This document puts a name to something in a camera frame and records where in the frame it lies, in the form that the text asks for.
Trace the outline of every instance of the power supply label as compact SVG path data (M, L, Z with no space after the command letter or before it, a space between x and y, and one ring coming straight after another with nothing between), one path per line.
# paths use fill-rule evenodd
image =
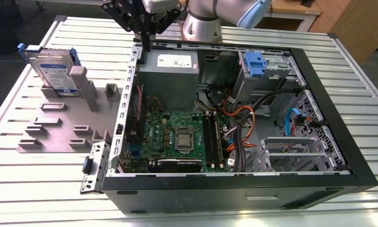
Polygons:
M78 92L75 82L68 76L68 67L62 64L40 64L44 76L54 87L54 89L63 93L63 95Z
M191 55L160 54L159 67L192 68Z

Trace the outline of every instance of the gray power supply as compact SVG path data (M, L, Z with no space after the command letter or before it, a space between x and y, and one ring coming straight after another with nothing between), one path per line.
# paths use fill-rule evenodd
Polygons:
M144 95L159 98L164 111L192 111L200 76L197 52L154 50L144 60L138 72Z

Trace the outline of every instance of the ram slot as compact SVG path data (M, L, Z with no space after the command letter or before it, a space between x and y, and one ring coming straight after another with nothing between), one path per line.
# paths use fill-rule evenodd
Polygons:
M211 125L209 125L209 115L203 115L203 137L204 137L204 148L207 151L207 166L212 166L213 163L213 148L212 148L212 138L211 138Z
M212 138L212 157L213 157L213 163L217 167L220 164L220 158L219 158L219 140L217 140L217 130L216 130L216 118L213 115L209 117L209 126L211 126L211 138Z
M216 139L217 139L217 160L219 164L223 163L223 144L221 144L221 133L220 133L220 119L219 119L219 114L215 113L216 121L215 121L215 127L216 127Z

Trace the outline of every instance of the cpu socket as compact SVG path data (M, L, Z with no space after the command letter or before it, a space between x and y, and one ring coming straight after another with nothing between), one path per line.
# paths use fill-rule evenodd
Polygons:
M176 150L186 155L193 147L193 128L176 128Z

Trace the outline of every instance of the metal bracket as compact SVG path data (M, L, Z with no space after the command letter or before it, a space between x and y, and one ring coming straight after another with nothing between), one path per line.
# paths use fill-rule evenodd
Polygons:
M83 172L84 179L80 194L100 193L103 194L103 182L107 172L111 145L107 142L94 144L90 156L87 156Z

